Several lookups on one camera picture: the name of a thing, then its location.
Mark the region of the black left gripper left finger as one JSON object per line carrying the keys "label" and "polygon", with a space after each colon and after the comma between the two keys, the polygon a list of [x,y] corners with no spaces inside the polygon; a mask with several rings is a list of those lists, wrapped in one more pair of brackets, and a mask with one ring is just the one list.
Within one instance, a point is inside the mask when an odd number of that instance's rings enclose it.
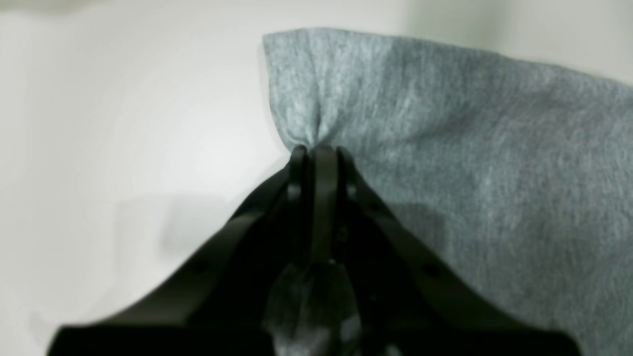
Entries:
{"label": "black left gripper left finger", "polygon": [[157,288],[97,322],[63,326],[50,356],[273,356],[261,326],[273,282],[298,249],[308,150],[257,187]]}

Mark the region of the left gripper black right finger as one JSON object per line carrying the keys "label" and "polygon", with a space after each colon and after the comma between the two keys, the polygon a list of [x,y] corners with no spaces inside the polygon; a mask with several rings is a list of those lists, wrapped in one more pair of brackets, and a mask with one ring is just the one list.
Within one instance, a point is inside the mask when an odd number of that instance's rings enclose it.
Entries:
{"label": "left gripper black right finger", "polygon": [[578,356],[560,331],[528,326],[461,281],[409,233],[343,148],[316,149],[316,260],[351,279],[364,356]]}

